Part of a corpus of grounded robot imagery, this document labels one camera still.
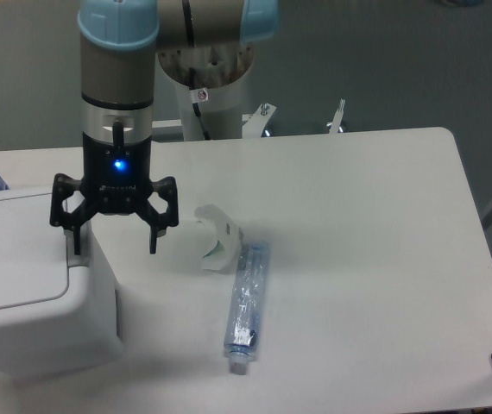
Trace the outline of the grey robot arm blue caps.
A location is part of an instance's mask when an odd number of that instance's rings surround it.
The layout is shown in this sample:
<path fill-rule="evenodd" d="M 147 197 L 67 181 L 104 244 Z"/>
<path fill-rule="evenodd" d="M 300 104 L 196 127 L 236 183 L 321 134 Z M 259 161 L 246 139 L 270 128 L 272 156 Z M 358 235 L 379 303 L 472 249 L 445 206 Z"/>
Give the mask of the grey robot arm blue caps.
<path fill-rule="evenodd" d="M 54 177 L 50 223 L 81 254 L 95 215 L 137 215 L 156 240 L 179 223 L 173 177 L 150 178 L 155 57 L 225 43 L 247 45 L 278 28 L 276 1 L 84 1 L 80 32 L 84 173 Z"/>

